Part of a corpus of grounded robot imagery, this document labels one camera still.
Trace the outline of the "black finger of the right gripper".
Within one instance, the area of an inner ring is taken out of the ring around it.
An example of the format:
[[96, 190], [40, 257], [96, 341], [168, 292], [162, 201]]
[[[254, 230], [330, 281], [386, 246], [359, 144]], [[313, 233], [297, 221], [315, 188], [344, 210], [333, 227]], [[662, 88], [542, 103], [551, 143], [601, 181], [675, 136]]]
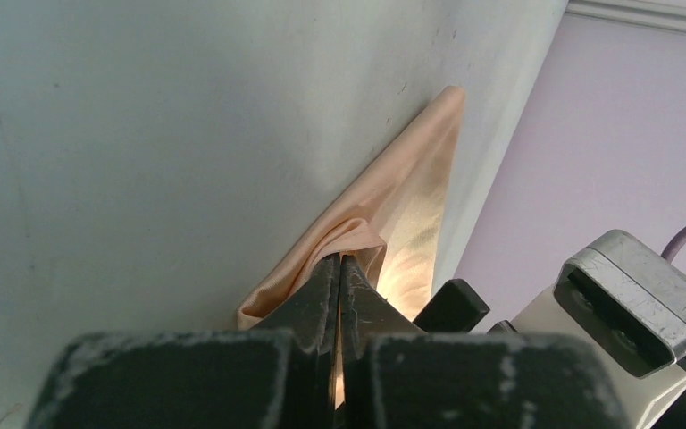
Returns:
[[413, 320], [425, 332], [470, 332], [488, 313], [489, 305], [463, 279], [443, 284]]

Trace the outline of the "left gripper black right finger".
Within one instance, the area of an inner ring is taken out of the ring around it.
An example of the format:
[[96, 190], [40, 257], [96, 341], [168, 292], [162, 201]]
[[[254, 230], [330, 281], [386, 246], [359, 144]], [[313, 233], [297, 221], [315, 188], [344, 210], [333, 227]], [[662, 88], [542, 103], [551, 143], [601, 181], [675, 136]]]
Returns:
[[341, 259], [347, 428], [625, 428], [585, 341], [556, 333], [427, 333]]

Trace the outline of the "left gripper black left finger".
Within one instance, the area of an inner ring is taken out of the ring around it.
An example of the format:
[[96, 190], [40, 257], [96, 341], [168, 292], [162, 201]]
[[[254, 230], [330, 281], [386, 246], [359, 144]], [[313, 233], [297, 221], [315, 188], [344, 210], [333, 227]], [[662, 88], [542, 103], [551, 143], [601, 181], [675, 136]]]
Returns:
[[30, 428], [331, 428], [339, 255], [246, 331], [96, 332], [52, 365]]

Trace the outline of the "peach cloth napkin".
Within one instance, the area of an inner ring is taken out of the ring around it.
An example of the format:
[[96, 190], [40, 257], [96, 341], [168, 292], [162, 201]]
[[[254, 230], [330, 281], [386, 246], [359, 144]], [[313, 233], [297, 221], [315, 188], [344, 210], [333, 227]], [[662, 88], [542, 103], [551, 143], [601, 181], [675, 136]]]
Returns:
[[431, 298], [464, 101], [462, 88], [448, 86], [409, 123], [238, 306], [240, 330], [265, 319], [334, 253], [355, 257], [374, 289], [415, 319]]

